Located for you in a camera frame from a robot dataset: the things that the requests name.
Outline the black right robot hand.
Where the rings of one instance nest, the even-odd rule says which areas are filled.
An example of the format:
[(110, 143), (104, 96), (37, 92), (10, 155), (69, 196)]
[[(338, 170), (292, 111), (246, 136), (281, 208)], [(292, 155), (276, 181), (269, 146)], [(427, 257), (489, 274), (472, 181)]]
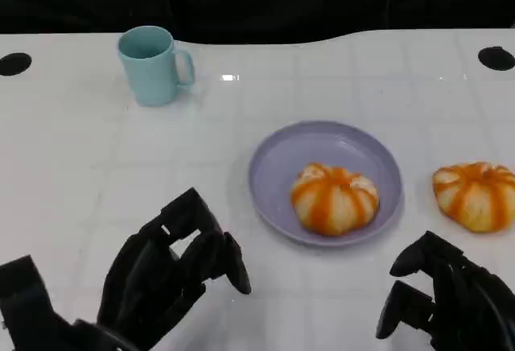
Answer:
[(400, 323), (427, 333), (435, 350), (512, 350), (514, 294), (495, 274), (431, 231), (407, 246), (381, 310), (376, 337)]

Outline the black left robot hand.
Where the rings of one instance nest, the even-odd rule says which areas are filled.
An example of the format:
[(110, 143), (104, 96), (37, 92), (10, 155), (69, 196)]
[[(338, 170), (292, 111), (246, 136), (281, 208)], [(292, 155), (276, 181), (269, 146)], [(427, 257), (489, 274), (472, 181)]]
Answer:
[(149, 350), (205, 293), (205, 281), (222, 276), (241, 294), (251, 292), (241, 247), (189, 188), (119, 250), (105, 277), (97, 323)]

